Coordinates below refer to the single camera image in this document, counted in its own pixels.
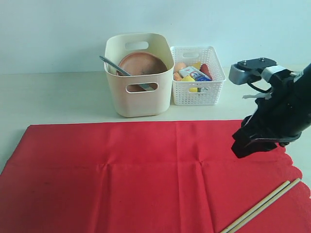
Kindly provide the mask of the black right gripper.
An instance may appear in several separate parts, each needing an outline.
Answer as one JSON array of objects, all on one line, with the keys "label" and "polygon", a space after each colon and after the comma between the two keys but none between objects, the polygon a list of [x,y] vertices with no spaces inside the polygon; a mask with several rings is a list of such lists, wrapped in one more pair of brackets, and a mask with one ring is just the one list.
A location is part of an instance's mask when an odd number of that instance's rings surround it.
[{"label": "black right gripper", "polygon": [[290,143],[311,125],[311,71],[287,79],[233,134],[232,152],[239,159],[257,152],[269,152],[277,143]]}]

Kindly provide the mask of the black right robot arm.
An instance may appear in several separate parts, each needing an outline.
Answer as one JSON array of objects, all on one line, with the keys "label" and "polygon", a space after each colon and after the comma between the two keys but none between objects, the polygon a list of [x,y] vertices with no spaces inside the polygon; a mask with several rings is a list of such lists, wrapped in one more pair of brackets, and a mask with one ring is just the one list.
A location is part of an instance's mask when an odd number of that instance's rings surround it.
[{"label": "black right robot arm", "polygon": [[311,125],[311,67],[298,74],[271,67],[261,73],[271,87],[255,98],[256,111],[244,118],[232,135],[231,147],[238,158],[271,151],[296,141]]}]

